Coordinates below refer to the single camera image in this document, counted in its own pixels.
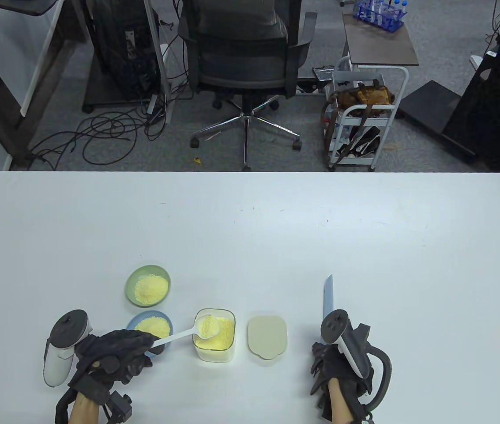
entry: rolling cart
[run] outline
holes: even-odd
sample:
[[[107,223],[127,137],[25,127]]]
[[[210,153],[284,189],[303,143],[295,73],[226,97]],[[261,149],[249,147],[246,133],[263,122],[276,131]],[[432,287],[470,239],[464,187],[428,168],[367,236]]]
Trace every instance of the rolling cart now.
[[[361,117],[352,117],[350,114],[356,110],[364,110],[366,105],[354,105],[347,108],[345,111],[338,111],[338,117],[336,120],[336,128],[332,141],[329,147],[328,154],[328,170],[336,170],[336,165],[366,165],[369,171],[375,171],[377,165],[377,160],[381,155],[385,141],[387,140],[387,135],[389,134],[389,129],[393,120],[395,119],[395,114],[403,94],[405,93],[405,88],[409,82],[409,71],[403,66],[393,66],[393,65],[357,65],[354,66],[351,63],[350,55],[341,58],[335,66],[332,72],[332,83],[327,85],[324,89],[326,98],[335,91],[338,91],[340,85],[347,83],[352,84],[353,87],[357,87],[357,83],[361,81],[379,81],[380,85],[385,85],[383,80],[383,75],[379,72],[379,69],[398,69],[403,72],[403,81],[401,83],[401,89],[399,93],[395,95],[395,102],[393,105],[374,105],[374,110],[383,110],[384,112],[379,117],[369,117],[365,120],[365,125],[363,131],[353,137],[354,145],[350,147],[350,151],[354,149],[358,141],[363,137],[363,135],[369,131],[371,127],[385,128],[383,130],[383,135],[381,135],[381,140],[379,146],[375,153],[369,154],[366,157],[345,157],[339,159],[339,150],[341,150],[344,145],[350,144],[350,135],[353,134],[354,127],[359,127],[361,125]],[[332,110],[327,109],[328,116],[332,113]]]

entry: wooden tabletop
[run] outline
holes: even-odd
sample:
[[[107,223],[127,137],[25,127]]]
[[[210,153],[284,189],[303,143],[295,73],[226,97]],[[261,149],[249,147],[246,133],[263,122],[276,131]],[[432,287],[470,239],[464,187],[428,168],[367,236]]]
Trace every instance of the wooden tabletop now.
[[[354,65],[419,65],[405,25],[391,33],[349,14],[342,14],[342,19]]]

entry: knife blade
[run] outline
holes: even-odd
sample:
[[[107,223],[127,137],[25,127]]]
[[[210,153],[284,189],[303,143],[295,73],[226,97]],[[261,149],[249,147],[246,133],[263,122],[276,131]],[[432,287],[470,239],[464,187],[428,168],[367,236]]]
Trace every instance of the knife blade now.
[[[332,274],[327,278],[324,283],[324,305],[323,305],[323,319],[334,310],[334,283],[332,281]]]

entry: brown bag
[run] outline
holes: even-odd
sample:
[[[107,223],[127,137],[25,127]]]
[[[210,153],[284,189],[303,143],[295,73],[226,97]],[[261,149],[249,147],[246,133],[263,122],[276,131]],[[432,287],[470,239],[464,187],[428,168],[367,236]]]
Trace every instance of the brown bag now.
[[[359,83],[357,87],[332,93],[320,112],[320,124],[324,129],[324,116],[326,115],[326,109],[328,109],[330,105],[333,106],[330,121],[328,122],[328,128],[324,133],[325,153],[329,153],[330,143],[332,141],[332,136],[334,135],[334,129],[336,128],[336,119],[338,117],[339,110],[343,112],[349,107],[355,105],[367,105],[365,109],[351,111],[350,115],[352,117],[361,117],[361,122],[359,127],[357,127],[357,131],[355,131],[355,135],[350,137],[350,143],[343,145],[338,151],[339,157],[335,164],[340,163],[340,161],[347,156],[355,143],[356,137],[362,133],[367,118],[378,117],[382,113],[385,113],[385,110],[373,109],[373,105],[393,105],[394,101],[395,95],[391,93],[385,85],[380,85],[379,81],[376,79],[373,80],[373,85],[366,86]]]

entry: office chair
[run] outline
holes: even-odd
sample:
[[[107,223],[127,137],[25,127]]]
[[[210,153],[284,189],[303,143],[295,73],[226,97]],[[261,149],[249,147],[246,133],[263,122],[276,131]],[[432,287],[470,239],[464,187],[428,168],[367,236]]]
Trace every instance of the office chair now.
[[[225,99],[239,111],[226,121],[195,132],[191,147],[203,135],[244,123],[244,168],[248,167],[248,127],[257,121],[293,137],[301,149],[300,135],[277,125],[258,112],[278,107],[278,98],[293,97],[297,72],[305,63],[316,25],[316,13],[307,12],[301,38],[301,0],[184,0],[179,36],[187,46],[189,85],[195,93],[214,91],[215,107]],[[242,95],[239,106],[232,97]]]

